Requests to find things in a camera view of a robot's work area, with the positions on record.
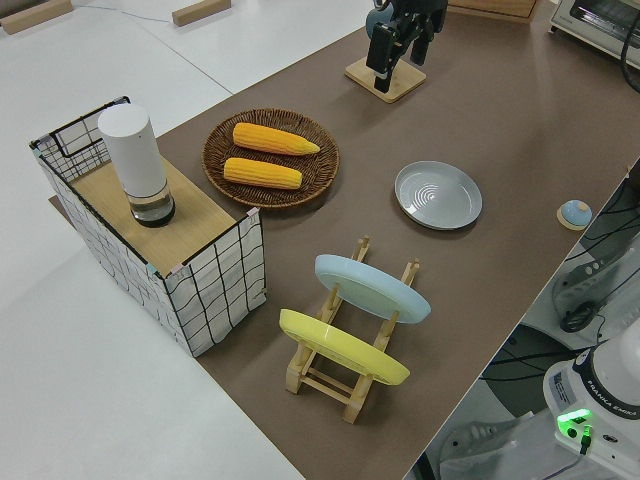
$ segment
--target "light blue plate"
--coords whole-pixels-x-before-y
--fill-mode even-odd
[[[431,306],[422,295],[366,263],[337,255],[319,255],[316,277],[328,290],[338,284],[340,298],[381,318],[389,319],[399,312],[399,323],[418,323],[431,313]]]

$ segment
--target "yellow plate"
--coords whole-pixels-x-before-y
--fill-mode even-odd
[[[404,365],[373,345],[313,317],[283,309],[280,328],[320,355],[361,375],[372,375],[380,383],[399,385],[409,376]]]

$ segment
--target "green light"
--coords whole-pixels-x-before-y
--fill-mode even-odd
[[[574,422],[575,423],[581,423],[581,422],[576,422],[576,420],[579,419],[586,419],[588,417],[591,416],[591,410],[586,409],[586,408],[581,408],[579,410],[575,410],[573,412],[569,412],[569,413],[565,413],[562,415],[558,416],[558,429],[564,434],[564,435],[568,435],[567,431],[569,430],[569,428],[571,426],[573,426]],[[589,426],[585,426],[585,435],[589,436],[590,435],[590,427]]]

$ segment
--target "corn cob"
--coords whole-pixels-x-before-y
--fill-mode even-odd
[[[268,162],[231,157],[224,164],[224,178],[257,187],[295,190],[302,184],[302,172]]]
[[[233,128],[233,143],[239,147],[283,155],[308,155],[317,153],[320,147],[300,135],[240,122]]]

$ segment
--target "round woven basket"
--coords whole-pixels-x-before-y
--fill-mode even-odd
[[[259,152],[233,143],[233,127],[238,122],[254,123],[301,135],[320,147],[312,155],[290,156]],[[224,163],[230,157],[242,157],[275,163],[302,172],[297,190],[255,187],[224,179]],[[331,185],[338,173],[340,155],[335,141],[315,121],[296,112],[279,109],[256,109],[238,113],[218,125],[202,150],[202,166],[211,183],[225,195],[246,205],[261,208],[286,208],[300,205]]]

